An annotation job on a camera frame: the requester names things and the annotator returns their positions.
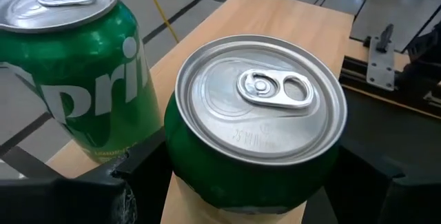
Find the gray floor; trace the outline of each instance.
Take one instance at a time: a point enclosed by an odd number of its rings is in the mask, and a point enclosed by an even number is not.
[[[136,15],[142,37],[163,23],[152,0],[122,1]],[[222,3],[215,0],[159,0],[169,18],[194,1],[198,3],[172,24],[179,39],[189,34]],[[316,2],[316,0],[299,1]],[[326,0],[323,6],[355,14],[360,4],[361,0]],[[367,35],[381,32],[387,24],[394,23],[396,28],[393,41],[396,48],[401,50],[439,4],[439,0],[367,0],[354,23],[351,35],[357,39],[364,39]],[[441,14],[434,19],[427,30],[439,20]],[[150,67],[175,45],[175,41],[166,29],[149,40],[145,44],[145,52]],[[2,144],[42,114],[45,106],[5,68],[0,69],[0,82],[0,144]],[[24,140],[20,146],[38,159],[47,161],[69,140],[70,137],[63,129],[51,120]],[[18,176],[19,174],[12,168],[0,163],[0,179]]]

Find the silver can top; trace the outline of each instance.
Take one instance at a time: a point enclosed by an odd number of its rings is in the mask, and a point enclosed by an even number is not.
[[[73,28],[102,17],[116,0],[1,0],[0,29],[22,33]]]
[[[314,55],[271,37],[238,35],[204,45],[184,62],[175,90],[187,126],[234,159],[293,165],[340,137],[347,106]]]

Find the soda can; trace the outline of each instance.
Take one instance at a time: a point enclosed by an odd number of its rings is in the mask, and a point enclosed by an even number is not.
[[[287,213],[322,186],[346,118],[337,78],[314,55],[238,35],[184,62],[164,122],[175,174],[205,202],[249,219]]]
[[[2,0],[0,58],[88,156],[106,162],[161,126],[135,16],[118,0]]]

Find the wooden table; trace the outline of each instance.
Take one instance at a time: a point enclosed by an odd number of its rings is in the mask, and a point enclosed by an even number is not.
[[[350,14],[295,0],[228,0],[150,70],[161,113],[164,114],[182,62],[204,43],[233,34],[263,34],[284,39],[317,56],[338,77],[352,21]],[[48,165],[66,177],[79,176],[98,166],[74,141],[55,154]],[[183,205],[185,199],[173,176],[162,223],[197,224]],[[305,204],[278,223],[300,223],[304,208]]]

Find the can rim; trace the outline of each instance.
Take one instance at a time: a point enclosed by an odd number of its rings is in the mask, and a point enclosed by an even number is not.
[[[60,31],[64,30],[66,28],[75,28],[82,24],[89,23],[92,21],[95,21],[102,17],[103,15],[107,14],[115,5],[117,0],[111,0],[109,2],[109,5],[107,5],[102,11],[99,11],[95,14],[91,14],[89,16],[83,17],[81,19],[78,19],[76,21],[71,21],[69,23],[64,23],[63,25],[52,25],[52,26],[46,26],[41,28],[18,28],[16,26],[7,25],[4,23],[0,23],[0,30],[6,30],[16,33],[23,33],[23,34],[36,34],[36,33],[44,33],[44,32],[53,32],[53,31]]]
[[[210,41],[208,43],[203,44],[201,47],[199,47],[193,53],[191,53],[186,58],[186,60],[184,60],[182,65],[185,65],[187,63],[187,61],[194,56],[194,54],[196,54],[201,48],[203,48],[205,46],[209,46],[210,44],[222,41],[224,39],[241,38],[241,37],[255,37],[255,38],[270,38],[270,39],[274,39],[274,40],[277,40],[277,41],[280,41],[280,42],[283,42],[283,43],[286,43],[286,44],[289,44],[289,45],[296,46],[297,48],[301,49],[303,52],[305,52],[305,53],[311,55],[312,57],[316,58],[312,53],[306,51],[305,49],[303,49],[303,48],[301,48],[301,47],[299,47],[297,45],[294,45],[294,44],[292,44],[292,43],[290,43],[288,41],[276,38],[276,37],[270,37],[270,36],[259,35],[259,34],[237,34],[237,35],[231,35],[231,36],[215,39],[213,41]],[[333,74],[333,72],[320,59],[317,58],[317,62],[322,66],[322,69],[324,70],[324,72],[326,74],[328,74],[328,75],[331,75],[334,78],[335,82],[337,83],[335,85],[335,88],[334,88],[334,90],[336,91],[336,94],[344,96],[345,93],[343,92],[343,89],[342,89],[341,85],[339,84],[336,76]],[[263,162],[263,161],[257,161],[257,160],[249,160],[249,159],[246,159],[246,158],[243,158],[243,157],[240,157],[240,156],[234,156],[233,154],[227,152],[227,150],[223,150],[220,147],[215,146],[213,143],[206,141],[205,137],[203,137],[200,134],[200,132],[198,132],[198,130],[196,130],[196,128],[194,127],[194,124],[189,120],[189,118],[186,115],[183,114],[183,103],[179,100],[177,92],[180,91],[179,90],[180,89],[180,87],[179,87],[180,86],[180,80],[179,79],[181,77],[183,77],[184,73],[185,73],[185,68],[184,68],[184,66],[181,66],[181,68],[178,71],[177,77],[176,77],[176,83],[175,83],[175,88],[174,88],[174,97],[176,99],[176,105],[178,107],[178,110],[179,110],[179,113],[181,115],[181,118],[184,120],[187,128],[189,128],[193,132],[193,134],[195,134],[198,137],[198,139],[200,139],[206,145],[210,146],[212,149],[215,149],[217,152],[220,152],[221,154],[224,154],[225,156],[228,156],[231,159],[236,159],[236,160],[240,160],[242,162],[252,163],[252,164],[257,164],[257,165],[278,166],[278,167],[301,164],[301,163],[310,161],[312,159],[315,159],[315,158],[321,156],[322,154],[324,154],[325,152],[327,152],[329,149],[331,149],[331,147],[333,147],[337,143],[338,139],[341,137],[341,134],[342,134],[342,132],[343,132],[343,130],[345,128],[345,124],[346,124],[346,121],[347,121],[347,101],[346,101],[346,98],[343,97],[341,99],[342,100],[342,104],[341,104],[342,108],[341,108],[340,112],[342,113],[341,114],[342,115],[342,123],[341,123],[340,127],[337,129],[336,132],[334,132],[334,138],[332,140],[330,140],[328,142],[328,144],[326,144],[321,150],[317,151],[316,153],[312,154],[311,156],[308,156],[308,157],[303,158],[303,159],[297,159],[297,160],[289,161],[289,162],[286,162],[286,161],[284,161],[284,162],[274,162],[274,161],[271,161],[271,162],[265,161],[265,162]]]

